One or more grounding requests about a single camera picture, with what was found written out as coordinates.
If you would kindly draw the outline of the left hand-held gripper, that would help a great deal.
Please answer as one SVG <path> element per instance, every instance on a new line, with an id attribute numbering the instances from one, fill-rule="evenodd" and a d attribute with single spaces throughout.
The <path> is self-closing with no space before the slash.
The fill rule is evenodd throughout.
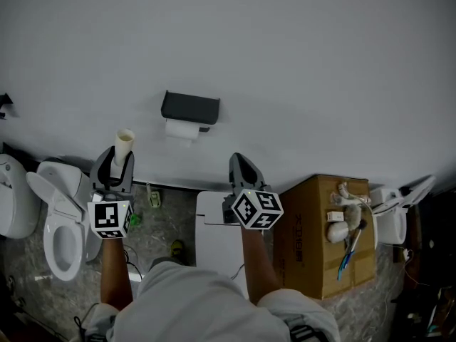
<path id="1" fill-rule="evenodd" d="M 115 155 L 115 148 L 107 148 L 94 162 L 90 170 L 90 183 L 93 190 L 131 191 L 135 156 L 130 151 L 124 161 L 120 179 L 114 182 L 110 176 L 111 165 Z M 100 239 L 122 239 L 128 236 L 133 207 L 128 199 L 121 199 L 116 195 L 102 195 L 99 192 L 92 194 L 88 203 L 90 228 Z"/>

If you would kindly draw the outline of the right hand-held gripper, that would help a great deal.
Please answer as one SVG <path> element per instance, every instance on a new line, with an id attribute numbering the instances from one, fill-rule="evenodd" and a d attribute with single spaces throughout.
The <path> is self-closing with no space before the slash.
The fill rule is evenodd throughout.
<path id="1" fill-rule="evenodd" d="M 222 211 L 226 224 L 240 224 L 245 229 L 271 229 L 284 214 L 277 193 L 260 191 L 266 185 L 259 168 L 238 152 L 229 159 L 229 182 L 234 191 L 241 192 L 224 198 Z"/>

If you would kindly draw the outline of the cardboard paper tube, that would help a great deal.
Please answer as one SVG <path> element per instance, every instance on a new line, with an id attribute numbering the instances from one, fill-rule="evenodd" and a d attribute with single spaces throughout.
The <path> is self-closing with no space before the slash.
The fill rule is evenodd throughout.
<path id="1" fill-rule="evenodd" d="M 135 141 L 135 133 L 129 129 L 121 129 L 116 133 L 114 144 L 114 163 L 118 167 L 122 167 L 127 155 L 133 148 Z"/>

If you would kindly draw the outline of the large white toilet paper roll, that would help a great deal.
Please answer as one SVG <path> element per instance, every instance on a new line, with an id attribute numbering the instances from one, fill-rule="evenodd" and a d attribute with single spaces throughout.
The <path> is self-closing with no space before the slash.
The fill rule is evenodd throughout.
<path id="1" fill-rule="evenodd" d="M 198 137 L 200 126 L 182 120 L 167 119 L 165 123 L 166 139 L 173 145 L 189 147 Z"/>

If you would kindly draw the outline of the person's left forearm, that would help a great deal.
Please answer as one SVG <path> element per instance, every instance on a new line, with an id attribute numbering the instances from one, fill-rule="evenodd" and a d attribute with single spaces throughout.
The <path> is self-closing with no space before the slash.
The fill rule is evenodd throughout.
<path id="1" fill-rule="evenodd" d="M 100 300 L 122 311 L 133 302 L 122 239 L 103 240 L 101 265 Z"/>

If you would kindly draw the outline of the person's right forearm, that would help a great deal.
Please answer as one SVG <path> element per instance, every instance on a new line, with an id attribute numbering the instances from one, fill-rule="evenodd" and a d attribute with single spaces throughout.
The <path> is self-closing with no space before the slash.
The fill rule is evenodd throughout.
<path id="1" fill-rule="evenodd" d="M 249 300 L 257 305 L 264 296 L 281 287 L 269 260 L 262 233 L 243 227 L 241 232 L 247 291 Z"/>

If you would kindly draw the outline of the white open-lid toilet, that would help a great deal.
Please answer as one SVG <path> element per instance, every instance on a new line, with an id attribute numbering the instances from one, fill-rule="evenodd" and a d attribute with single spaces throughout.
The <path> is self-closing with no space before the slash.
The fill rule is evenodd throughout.
<path id="1" fill-rule="evenodd" d="M 101 247 L 90 228 L 90 179 L 72 165 L 43 161 L 26 173 L 26 181 L 47 204 L 43 248 L 50 270 L 61 281 L 72 281 Z"/>

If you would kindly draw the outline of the white closed-lid toilet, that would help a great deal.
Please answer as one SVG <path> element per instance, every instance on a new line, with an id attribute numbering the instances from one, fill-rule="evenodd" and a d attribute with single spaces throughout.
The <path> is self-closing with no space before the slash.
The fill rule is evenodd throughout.
<path id="1" fill-rule="evenodd" d="M 248 298 L 240 224 L 224 223 L 225 192 L 200 192 L 195 217 L 196 266 L 231 279 Z"/>

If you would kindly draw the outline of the white toilet with raised lid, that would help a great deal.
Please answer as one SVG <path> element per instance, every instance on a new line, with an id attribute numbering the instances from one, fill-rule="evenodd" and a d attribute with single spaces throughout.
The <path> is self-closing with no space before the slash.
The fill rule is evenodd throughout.
<path id="1" fill-rule="evenodd" d="M 411 207 L 419 204 L 432 190 L 436 177 L 429 175 L 415 181 L 411 186 L 400 188 L 404 198 L 401 206 L 381 216 L 373 215 L 375 245 L 400 245 L 407 234 L 407 213 Z"/>

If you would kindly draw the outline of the large brown cardboard box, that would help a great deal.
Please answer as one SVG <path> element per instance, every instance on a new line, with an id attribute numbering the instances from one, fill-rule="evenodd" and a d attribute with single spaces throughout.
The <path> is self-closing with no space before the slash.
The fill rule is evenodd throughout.
<path id="1" fill-rule="evenodd" d="M 273 227 L 273 265 L 281 286 L 324 300 L 375 278 L 373 218 L 361 213 L 367 226 L 359 235 L 353 256 L 344 270 L 344 241 L 327 239 L 329 212 L 343 208 L 332 202 L 338 185 L 346 183 L 354 195 L 369 195 L 367 179 L 314 175 L 280 194 L 283 216 Z"/>

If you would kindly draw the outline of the person's grey trouser leg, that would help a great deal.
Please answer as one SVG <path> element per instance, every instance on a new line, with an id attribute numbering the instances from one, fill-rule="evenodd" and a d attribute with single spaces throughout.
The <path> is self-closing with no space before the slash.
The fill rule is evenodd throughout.
<path id="1" fill-rule="evenodd" d="M 187 263 L 185 261 L 182 261 L 181 259 L 179 259 L 177 257 L 174 257 L 174 256 L 169 256 L 169 257 L 168 256 L 162 256 L 162 257 L 158 257 L 158 258 L 153 260 L 153 262 L 150 265 L 150 269 L 152 269 L 153 267 L 157 266 L 158 264 L 161 264 L 161 263 L 164 263 L 164 262 L 170 262 L 170 263 L 178 264 L 178 265 L 181 265 L 181 266 L 187 266 Z"/>

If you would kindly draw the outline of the white oval pouch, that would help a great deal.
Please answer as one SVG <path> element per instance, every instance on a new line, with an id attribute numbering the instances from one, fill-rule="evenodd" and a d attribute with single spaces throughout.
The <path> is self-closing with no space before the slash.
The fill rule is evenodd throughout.
<path id="1" fill-rule="evenodd" d="M 342 242 L 349 234 L 348 224 L 346 222 L 332 222 L 327 229 L 326 238 L 332 243 Z"/>

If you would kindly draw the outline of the grey fluffy duster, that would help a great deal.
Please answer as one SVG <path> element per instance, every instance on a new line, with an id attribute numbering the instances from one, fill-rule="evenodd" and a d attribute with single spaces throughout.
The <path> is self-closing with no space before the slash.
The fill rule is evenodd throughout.
<path id="1" fill-rule="evenodd" d="M 350 204 L 344 209 L 344 220 L 348 226 L 349 231 L 358 228 L 361 223 L 362 209 L 356 204 Z"/>

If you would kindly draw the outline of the person's white shirt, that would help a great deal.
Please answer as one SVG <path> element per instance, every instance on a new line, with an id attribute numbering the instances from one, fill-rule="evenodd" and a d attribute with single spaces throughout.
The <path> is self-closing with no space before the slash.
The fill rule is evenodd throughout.
<path id="1" fill-rule="evenodd" d="M 164 262 L 122 311 L 99 304 L 85 342 L 341 342 L 335 318 L 310 298 L 279 289 L 257 305 L 227 276 Z"/>

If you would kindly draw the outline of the dark shelving unit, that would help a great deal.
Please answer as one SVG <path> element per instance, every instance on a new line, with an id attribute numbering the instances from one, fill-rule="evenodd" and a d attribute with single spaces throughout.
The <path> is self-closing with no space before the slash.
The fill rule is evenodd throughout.
<path id="1" fill-rule="evenodd" d="M 407 213 L 410 255 L 388 342 L 456 342 L 456 188 Z"/>

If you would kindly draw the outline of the black wall paper holder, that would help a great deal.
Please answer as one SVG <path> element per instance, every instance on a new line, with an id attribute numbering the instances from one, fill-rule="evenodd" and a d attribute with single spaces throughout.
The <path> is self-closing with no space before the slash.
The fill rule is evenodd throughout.
<path id="1" fill-rule="evenodd" d="M 161 114 L 167 120 L 198 123 L 201 133 L 208 133 L 219 119 L 220 98 L 204 98 L 195 95 L 165 92 Z"/>

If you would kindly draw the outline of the white handled bristle brush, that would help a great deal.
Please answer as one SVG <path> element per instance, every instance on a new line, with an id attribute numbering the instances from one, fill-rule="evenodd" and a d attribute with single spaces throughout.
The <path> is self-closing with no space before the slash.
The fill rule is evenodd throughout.
<path id="1" fill-rule="evenodd" d="M 356 245 L 358 243 L 358 240 L 361 236 L 361 232 L 367 227 L 368 223 L 366 220 L 362 219 L 360 221 L 360 224 L 358 225 L 358 227 L 356 228 L 353 236 L 351 237 L 351 240 L 350 242 L 348 243 L 348 246 L 346 247 L 346 253 L 347 254 L 350 254 L 350 253 L 353 253 L 355 248 L 356 248 Z"/>

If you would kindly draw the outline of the small black wall holder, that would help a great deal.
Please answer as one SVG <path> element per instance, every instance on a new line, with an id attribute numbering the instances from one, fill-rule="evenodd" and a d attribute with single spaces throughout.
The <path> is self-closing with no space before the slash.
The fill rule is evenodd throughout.
<path id="1" fill-rule="evenodd" d="M 13 101 L 9 97 L 7 93 L 0 95 L 0 120 L 5 120 L 6 119 L 6 114 L 1 111 L 1 109 L 6 105 L 13 105 Z"/>

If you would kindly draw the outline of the blue handled brush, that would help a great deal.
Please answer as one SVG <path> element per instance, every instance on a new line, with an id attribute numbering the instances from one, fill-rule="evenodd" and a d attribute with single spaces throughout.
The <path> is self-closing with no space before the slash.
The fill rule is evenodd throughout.
<path id="1" fill-rule="evenodd" d="M 349 263 L 352 255 L 353 255 L 353 251 L 350 251 L 349 253 L 344 255 L 344 258 L 342 259 L 341 264 L 338 268 L 337 281 L 341 280 L 343 270 L 346 269 L 346 267 L 348 266 L 348 263 Z"/>

